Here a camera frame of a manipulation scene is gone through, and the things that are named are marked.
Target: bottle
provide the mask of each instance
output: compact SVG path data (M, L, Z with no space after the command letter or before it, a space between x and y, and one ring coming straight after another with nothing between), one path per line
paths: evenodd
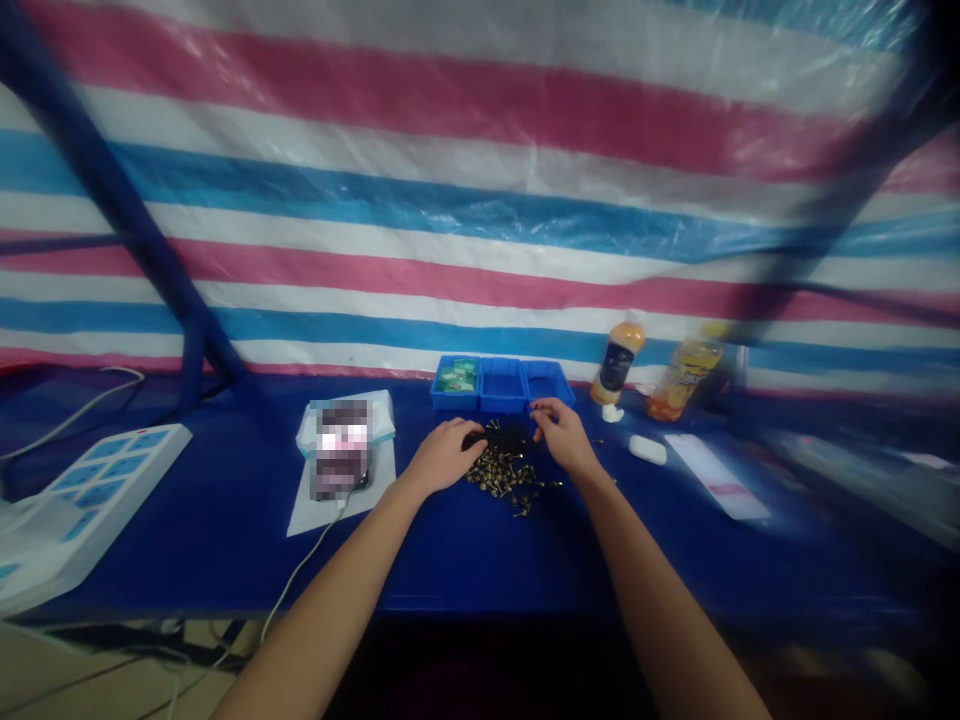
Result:
M590 388L590 397L598 405L616 405L620 400L633 359L646 340L640 327L644 315L642 310L631 310L626 319L610 331L607 352Z
M647 398L647 415L660 422L680 419L694 390L720 363L723 343L718 338L725 332L723 323L711 322L699 336L680 343L660 384Z

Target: blue stripe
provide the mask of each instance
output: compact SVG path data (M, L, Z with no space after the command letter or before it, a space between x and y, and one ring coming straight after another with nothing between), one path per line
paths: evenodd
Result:
M144 200L449 233L615 255L703 263L773 250L789 237L814 252L827 231L763 228L597 202L493 192L235 160L143 145L113 151ZM0 131L0 189L85 195L45 138ZM960 212L847 230L835 256L956 252Z
M666 0L710 15L903 52L927 17L918 0Z
M538 328L468 328L424 320L390 320L336 313L290 313L213 308L232 340L276 340L369 344L438 352L530 355L598 362L606 335ZM162 305L51 302L0 299L0 326L11 330L179 334L180 326ZM650 338L638 363L666 365L677 343ZM916 372L929 363L960 364L960 350L851 348L768 343L750 355L751 366L786 372L886 370Z

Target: paper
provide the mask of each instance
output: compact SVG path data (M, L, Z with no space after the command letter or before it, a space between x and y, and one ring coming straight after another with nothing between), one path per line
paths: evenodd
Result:
M361 395L350 395L337 400L367 400L371 405L371 412L376 419L374 423L375 437L371 450L370 484L364 490L350 495L343 517L350 517L372 510L383 496L384 491L397 479L397 460L393 453L393 404L390 393L378 390ZM311 423L301 423L301 432L298 433L298 444L304 440L303 431ZM316 422L313 426L313 443L316 446ZM297 497L290 514L290 523L287 526L287 537L322 527L333 522L339 512L334 500L312 500L310 498L311 474L314 471L314 460L305 459L303 471L300 473L300 485L297 487Z
M770 511L731 473L726 465L696 435L666 435L663 438L683 458L707 492L734 520L762 520Z

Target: hand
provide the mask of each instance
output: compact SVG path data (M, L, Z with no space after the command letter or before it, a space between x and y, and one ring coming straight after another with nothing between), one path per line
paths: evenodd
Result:
M603 473L579 415L557 398L535 400L530 407L534 408L530 417L539 426L533 441L540 442L545 438L553 459L570 474L571 479L576 482Z
M470 466L487 449L487 441L480 440L468 450L461 450L463 439L472 432L483 432L483 426L454 418L440 423L420 443L401 480L423 492L423 496L443 490L462 478Z

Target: blue plastic bin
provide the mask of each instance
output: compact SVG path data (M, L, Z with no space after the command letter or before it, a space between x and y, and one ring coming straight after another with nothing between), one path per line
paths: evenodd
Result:
M527 407L527 381L516 358L480 360L480 409L483 412L518 414Z
M549 360L523 362L523 375L527 382L527 400L533 402L543 397L555 397L573 406L577 402L570 383L560 363Z
M454 360L472 360L477 364L477 390L472 393L448 393L441 392L439 389L440 369L448 365L453 365ZM483 366L480 358L472 355L443 355L440 363L437 365L437 374L433 377L433 385L430 386L430 399L433 401L434 410L476 410L478 399L480 397L480 383L483 377Z

